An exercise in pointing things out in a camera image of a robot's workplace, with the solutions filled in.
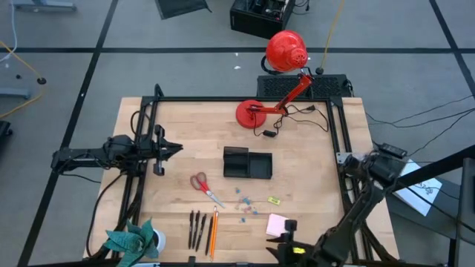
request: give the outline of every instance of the lamp base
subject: lamp base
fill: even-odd
[[[250,113],[248,108],[251,106],[262,107],[262,103],[256,100],[246,100],[241,102],[236,108],[236,120],[241,126],[248,129],[259,128],[266,121],[265,113]]]

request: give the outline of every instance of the pencil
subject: pencil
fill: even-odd
[[[217,216],[219,212],[216,211],[216,222],[214,223],[214,231],[213,231],[213,246],[211,248],[211,261],[214,260],[214,250],[216,249],[216,237],[217,237]]]
[[[213,229],[211,231],[211,245],[209,247],[210,252],[213,255],[214,251],[214,229],[216,227],[216,217],[217,217],[217,211],[216,211],[216,206],[214,207],[214,212],[213,212]]]

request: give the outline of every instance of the yellow eraser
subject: yellow eraser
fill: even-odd
[[[269,201],[270,203],[275,204],[275,205],[280,205],[281,204],[281,201],[277,197],[269,197],[267,199],[267,201]]]
[[[303,253],[305,253],[305,249],[303,249],[303,248],[294,248],[294,253],[295,254],[303,254]]]

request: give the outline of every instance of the white paper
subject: white paper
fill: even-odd
[[[409,174],[417,169],[421,168],[413,160],[409,159],[406,163],[406,166],[401,172],[401,176]],[[436,199],[439,189],[442,187],[442,183],[437,179],[432,178],[427,181],[421,182],[417,185],[412,185],[409,188],[414,190],[419,196],[424,197],[428,202],[433,203]],[[418,211],[423,216],[427,216],[430,210],[430,205],[427,204],[424,200],[421,200],[420,197],[416,196],[409,189],[404,188],[399,191],[394,192],[394,195],[397,196],[400,200],[408,204],[411,208]]]

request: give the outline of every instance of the black pen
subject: black pen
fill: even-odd
[[[213,231],[213,217],[209,220],[209,231],[208,231],[208,241],[206,241],[206,250],[205,255],[208,255],[209,251],[209,240],[211,239],[211,232]]]
[[[201,220],[201,229],[200,229],[200,234],[198,234],[198,242],[196,243],[196,251],[198,251],[198,247],[200,246],[201,236],[203,235],[203,228],[205,228],[205,222],[206,222],[206,214],[205,216],[203,216],[203,219]]]
[[[190,213],[190,234],[188,237],[188,249],[191,249],[191,234],[193,232],[193,211]]]
[[[196,220],[194,221],[193,243],[191,244],[192,248],[194,248],[194,244],[196,244],[196,233],[198,232],[199,224],[200,224],[200,211],[196,213]]]

